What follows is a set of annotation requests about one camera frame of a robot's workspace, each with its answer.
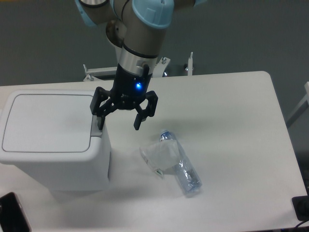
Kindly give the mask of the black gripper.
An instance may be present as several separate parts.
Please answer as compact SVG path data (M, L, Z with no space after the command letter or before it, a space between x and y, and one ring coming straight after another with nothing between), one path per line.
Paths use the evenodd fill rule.
M98 129L102 130L105 118L115 110L132 110L138 112L134 121L135 130L147 117L153 117L158 102L158 96L154 91L146 93L152 75L149 74L148 64L142 66L141 74L133 74L125 70L120 64L117 66L113 87L105 90L102 87L95 89L90 110L92 115L98 118ZM147 106L142 109L140 104L147 100Z

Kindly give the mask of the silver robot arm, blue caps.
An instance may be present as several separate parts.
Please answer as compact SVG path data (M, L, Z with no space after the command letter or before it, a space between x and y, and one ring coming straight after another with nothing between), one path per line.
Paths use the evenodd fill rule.
M101 130L115 110L137 111L134 128L153 117L158 96L148 91L156 61L174 11L196 7L201 0L77 0L75 4L88 26L116 21L123 28L116 34L121 48L111 90L97 87L90 103Z

